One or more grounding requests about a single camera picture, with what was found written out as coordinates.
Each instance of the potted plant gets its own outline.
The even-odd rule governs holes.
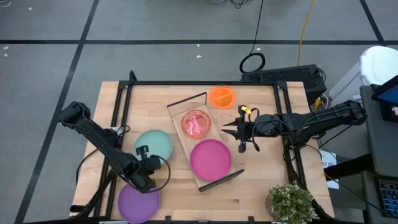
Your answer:
[[[311,206],[313,197],[297,183],[277,186],[269,190],[266,198],[266,210],[278,221],[289,224],[302,224],[312,221],[314,209]]]

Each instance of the yellow clip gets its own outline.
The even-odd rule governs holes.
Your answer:
[[[245,106],[242,106],[242,110],[245,111],[248,114],[251,114],[251,110]]]

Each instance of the orange bowl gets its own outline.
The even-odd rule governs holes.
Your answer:
[[[217,109],[228,109],[235,103],[235,92],[228,86],[215,86],[209,92],[209,100]]]

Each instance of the wooden tabletop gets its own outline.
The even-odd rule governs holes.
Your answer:
[[[102,83],[93,119],[103,128],[111,124],[117,87],[118,82]],[[131,130],[124,137],[123,151],[131,153],[134,141],[142,133],[151,129],[165,131],[174,142],[173,153],[169,159],[172,168],[171,179],[169,184],[160,191],[160,208],[152,220],[164,220],[167,215],[170,215],[172,220],[246,221],[248,216],[254,216],[256,221],[272,220],[264,206],[268,191],[276,185],[288,183],[285,162],[282,158],[281,138],[257,138],[260,152],[257,152],[252,144],[248,144],[247,151],[240,154],[238,153],[239,141],[221,132],[221,129],[225,129],[221,126],[234,121],[239,116],[239,105],[259,108],[261,114],[277,113],[273,87],[231,86],[236,93],[234,106],[227,110],[218,110],[207,104],[223,142],[231,151],[233,165],[237,169],[244,169],[244,172],[232,180],[199,192],[166,105],[209,91],[210,88],[212,86],[205,85],[136,85],[132,88],[127,117],[127,125],[131,127]],[[303,84],[289,82],[288,91],[292,111],[308,113]],[[118,114],[118,125],[121,122],[125,92]],[[280,91],[280,98],[285,112],[282,91]],[[317,147],[315,140],[311,140],[308,144]],[[94,149],[95,147],[88,142],[85,156]],[[306,147],[301,150],[301,154],[309,191],[327,214],[334,217],[319,153],[311,147]],[[102,153],[97,152],[82,165],[73,204],[85,205],[93,196],[98,188],[103,159]],[[161,170],[157,170],[151,177],[158,185],[162,185],[167,174],[167,167],[162,166]],[[111,216],[115,220],[123,219],[118,211],[118,195],[124,185],[125,183],[118,179]],[[107,198],[108,190],[103,195],[101,215],[104,215]]]

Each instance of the white paper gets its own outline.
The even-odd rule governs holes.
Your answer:
[[[326,152],[323,150],[319,150],[319,151],[322,154],[323,168],[334,166],[337,164],[337,160],[329,152]],[[328,188],[339,189],[339,185],[335,181],[330,180],[330,181],[328,181]]]

